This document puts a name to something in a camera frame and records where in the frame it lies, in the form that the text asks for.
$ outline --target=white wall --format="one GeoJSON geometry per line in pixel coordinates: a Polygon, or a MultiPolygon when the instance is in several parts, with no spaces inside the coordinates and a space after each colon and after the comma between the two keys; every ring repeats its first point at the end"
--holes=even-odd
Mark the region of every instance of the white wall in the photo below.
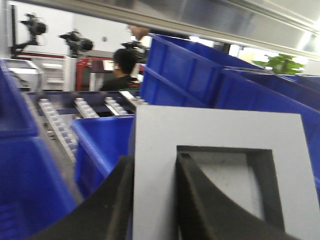
{"type": "Polygon", "coordinates": [[[42,20],[47,25],[47,33],[38,36],[39,44],[44,46],[28,46],[25,51],[58,55],[68,53],[67,45],[58,35],[65,34],[73,29],[73,13],[18,1],[8,1],[8,4],[16,5],[16,39],[18,44],[29,40],[27,27],[20,23],[21,20],[28,19],[25,13],[35,13],[37,17],[43,18],[42,20]]]}
{"type": "MultiPolygon", "coordinates": [[[[10,5],[16,5],[16,36],[17,43],[23,43],[29,40],[29,32],[21,20],[27,20],[25,13],[35,13],[37,17],[43,18],[47,24],[47,33],[38,37],[39,44],[44,46],[28,46],[25,51],[48,53],[57,55],[68,54],[68,46],[65,41],[58,37],[77,29],[84,38],[94,42],[94,50],[114,52],[122,43],[131,40],[131,33],[127,29],[127,24],[104,20],[96,17],[75,14],[62,10],[52,9],[33,4],[27,4],[19,1],[8,1],[10,5]]],[[[9,44],[11,45],[11,25],[8,26],[9,44]]]]}
{"type": "Polygon", "coordinates": [[[96,17],[75,14],[73,28],[77,29],[85,38],[94,42],[94,50],[114,52],[122,43],[131,40],[131,32],[127,30],[127,24],[100,19],[96,17]]]}
{"type": "Polygon", "coordinates": [[[320,76],[320,61],[309,60],[304,66],[303,74],[320,76]]]}

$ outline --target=metal beam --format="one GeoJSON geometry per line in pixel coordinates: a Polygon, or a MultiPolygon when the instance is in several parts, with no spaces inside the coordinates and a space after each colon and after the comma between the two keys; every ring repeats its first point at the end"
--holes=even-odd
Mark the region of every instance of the metal beam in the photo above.
{"type": "Polygon", "coordinates": [[[252,3],[240,4],[238,0],[165,0],[162,4],[155,0],[131,0],[125,4],[111,0],[23,2],[180,34],[196,34],[230,44],[320,59],[318,31],[315,27],[290,16],[266,11],[252,3]]]}
{"type": "Polygon", "coordinates": [[[0,43],[0,58],[9,58],[7,0],[0,0],[0,43]]]}

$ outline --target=metal frame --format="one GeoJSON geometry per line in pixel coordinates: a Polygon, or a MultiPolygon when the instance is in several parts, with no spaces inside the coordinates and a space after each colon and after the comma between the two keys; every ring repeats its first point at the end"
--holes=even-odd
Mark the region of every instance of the metal frame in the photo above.
{"type": "Polygon", "coordinates": [[[90,82],[89,82],[89,91],[95,92],[99,91],[104,83],[104,74],[101,72],[91,72],[90,73],[90,82]]]}
{"type": "Polygon", "coordinates": [[[75,107],[85,119],[99,118],[93,108],[81,97],[74,100],[75,107]]]}
{"type": "Polygon", "coordinates": [[[46,99],[42,98],[39,101],[39,106],[46,116],[49,124],[51,125],[55,135],[59,139],[62,144],[64,150],[66,151],[68,157],[72,161],[72,163],[76,162],[75,154],[77,152],[78,143],[75,137],[71,134],[71,132],[67,129],[66,124],[60,118],[59,113],[52,105],[52,103],[46,99]]]}
{"type": "Polygon", "coordinates": [[[7,0],[0,0],[0,58],[10,57],[7,26],[7,0]]]}
{"type": "Polygon", "coordinates": [[[44,72],[33,61],[5,59],[8,69],[17,79],[27,82],[31,92],[40,92],[44,85],[44,72]]]}
{"type": "Polygon", "coordinates": [[[135,108],[138,105],[147,105],[148,103],[140,96],[133,96],[129,91],[120,91],[120,94],[135,108]]]}
{"type": "Polygon", "coordinates": [[[62,145],[59,142],[59,139],[53,139],[52,135],[49,134],[48,130],[51,130],[51,128],[48,129],[49,123],[47,118],[45,116],[39,116],[39,107],[34,105],[27,93],[22,93],[22,95],[27,103],[28,109],[30,110],[37,123],[39,129],[39,137],[46,143],[46,146],[52,154],[55,164],[58,167],[68,189],[70,190],[73,199],[75,200],[76,204],[79,205],[83,202],[84,198],[74,181],[74,164],[70,161],[67,153],[64,150],[61,151],[62,145]]]}
{"type": "Polygon", "coordinates": [[[63,70],[63,91],[72,92],[76,89],[77,58],[65,56],[63,70]]]}
{"type": "MultiPolygon", "coordinates": [[[[107,5],[106,3],[99,3],[87,0],[24,0],[23,2],[61,9],[78,14],[89,15],[102,19],[144,25],[150,28],[156,27],[158,29],[173,31],[175,33],[180,34],[197,34],[209,39],[226,42],[230,44],[240,44],[243,46],[258,47],[263,49],[274,50],[281,53],[305,56],[312,59],[320,59],[320,55],[318,53],[297,49],[297,46],[293,47],[292,44],[289,43],[291,38],[297,38],[296,34],[294,36],[287,36],[288,41],[285,40],[282,43],[278,43],[278,39],[276,37],[274,38],[273,42],[265,42],[265,37],[272,35],[272,32],[266,31],[259,35],[259,39],[254,39],[248,35],[240,36],[238,34],[230,34],[215,29],[208,29],[207,27],[192,25],[190,23],[182,21],[168,20],[164,17],[160,19],[156,16],[139,14],[133,11],[133,9],[129,10],[121,8],[117,6],[116,3],[109,3],[113,5],[107,5]]],[[[285,14],[278,14],[277,12],[270,11],[266,8],[263,8],[260,5],[253,4],[252,2],[239,0],[224,0],[223,2],[229,5],[234,5],[236,6],[236,8],[247,10],[255,16],[263,16],[266,20],[271,19],[275,25],[281,24],[283,32],[286,32],[286,29],[299,29],[299,33],[301,34],[310,32],[315,35],[318,35],[318,32],[314,26],[304,23],[299,19],[295,19],[291,16],[285,14]]]]}
{"type": "Polygon", "coordinates": [[[119,104],[113,97],[107,96],[105,98],[105,106],[112,112],[113,115],[127,115],[128,112],[119,104]]]}

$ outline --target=green plant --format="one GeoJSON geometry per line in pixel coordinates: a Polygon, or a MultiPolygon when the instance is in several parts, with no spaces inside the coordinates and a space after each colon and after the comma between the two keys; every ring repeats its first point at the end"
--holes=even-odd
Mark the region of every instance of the green plant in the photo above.
{"type": "Polygon", "coordinates": [[[253,61],[254,64],[261,67],[272,67],[272,71],[275,74],[299,74],[302,71],[303,64],[293,61],[294,56],[279,54],[279,56],[267,56],[268,62],[253,61]]]}

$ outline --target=person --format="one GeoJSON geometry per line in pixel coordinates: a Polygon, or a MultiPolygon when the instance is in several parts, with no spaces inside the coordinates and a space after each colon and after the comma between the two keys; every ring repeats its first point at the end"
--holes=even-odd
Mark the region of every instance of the person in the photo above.
{"type": "Polygon", "coordinates": [[[113,55],[115,79],[106,81],[100,91],[120,91],[120,90],[138,90],[140,87],[138,80],[131,77],[138,59],[136,55],[128,49],[118,49],[113,55]]]}

